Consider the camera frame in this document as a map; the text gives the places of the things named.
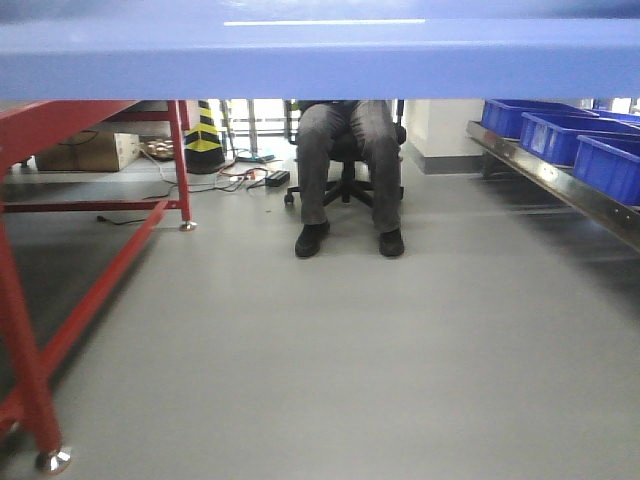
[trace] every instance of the red metal table frame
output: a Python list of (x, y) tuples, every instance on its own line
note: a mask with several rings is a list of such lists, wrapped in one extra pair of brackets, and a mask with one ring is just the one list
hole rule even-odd
[[(12, 165), (104, 120), (169, 122), (174, 145), (182, 145), (182, 132), (190, 128), (186, 101), (167, 102), (167, 111), (123, 112), (135, 103), (120, 100), (34, 102), (0, 112), (0, 181)], [(182, 148), (175, 149), (175, 164), (177, 200), (4, 204), (0, 198), (0, 334), (16, 378), (16, 387), (0, 403), (0, 436), (19, 423), (34, 435), (40, 451), (39, 463), (52, 473), (57, 473), (56, 470), (63, 465), (55, 459), (62, 448), (62, 435), (52, 405), (49, 378), (140, 252), (165, 211), (181, 210), (183, 230), (190, 230), (195, 225), (191, 221)], [(2, 220), (3, 214), (80, 210), (149, 210), (150, 214), (40, 351)]]

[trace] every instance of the red table leg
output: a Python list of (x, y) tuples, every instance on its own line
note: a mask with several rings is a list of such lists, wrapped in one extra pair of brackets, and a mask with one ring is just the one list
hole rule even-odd
[(188, 232), (194, 230), (198, 224), (191, 220), (191, 204), (189, 203), (189, 183), (187, 180), (187, 166), (184, 160), (182, 140), (182, 120), (180, 111), (186, 111), (184, 101), (171, 100), (169, 106), (169, 124), (171, 125), (171, 140), (173, 141), (176, 177), (178, 180), (178, 194), (183, 223), (180, 230)]
[[(0, 216), (0, 332), (6, 343), (24, 407), (22, 424), (36, 439), (42, 452), (39, 463), (49, 463), (62, 449), (60, 426), (53, 411), (47, 375), (31, 329), (29, 313), (9, 239)], [(66, 460), (55, 460), (56, 473), (66, 467)]]

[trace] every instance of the knee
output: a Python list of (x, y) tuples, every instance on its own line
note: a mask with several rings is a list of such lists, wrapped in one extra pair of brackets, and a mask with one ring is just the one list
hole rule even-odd
[(329, 151), (331, 135), (319, 125), (301, 126), (296, 135), (298, 159), (307, 152)]
[(368, 161), (397, 161), (400, 146), (395, 135), (382, 133), (364, 139), (362, 156)]

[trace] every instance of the leg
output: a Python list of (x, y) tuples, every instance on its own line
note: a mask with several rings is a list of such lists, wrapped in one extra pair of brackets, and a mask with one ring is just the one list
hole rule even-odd
[(358, 102), (351, 129), (371, 172), (373, 224), (380, 233), (400, 228), (400, 147), (391, 113), (383, 100)]
[(187, 167), (184, 160), (184, 147), (182, 139), (182, 119), (178, 101), (167, 102), (169, 108), (169, 125), (171, 126), (171, 139), (176, 164), (176, 178), (178, 179), (178, 194), (180, 196), (180, 210), (182, 211), (182, 225), (180, 231), (190, 232), (195, 230), (198, 224), (191, 220), (191, 203), (189, 200), (189, 182), (187, 180)]
[(322, 200), (329, 171), (329, 151), (333, 138), (346, 128), (346, 119), (331, 104), (313, 105), (300, 119), (296, 143), (301, 217), (305, 225), (327, 220)]
[(53, 411), (48, 378), (31, 329), (22, 286), (4, 225), (0, 222), (0, 332), (13, 363), (19, 385), (25, 428), (33, 433), (41, 452), (36, 465), (45, 473), (59, 473), (71, 460), (62, 446), (60, 427)]

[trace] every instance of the white wall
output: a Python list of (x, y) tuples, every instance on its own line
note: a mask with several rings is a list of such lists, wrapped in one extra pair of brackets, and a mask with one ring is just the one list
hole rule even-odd
[(425, 157), (480, 155), (467, 137), (467, 122), (480, 121), (484, 100), (407, 100), (408, 140)]

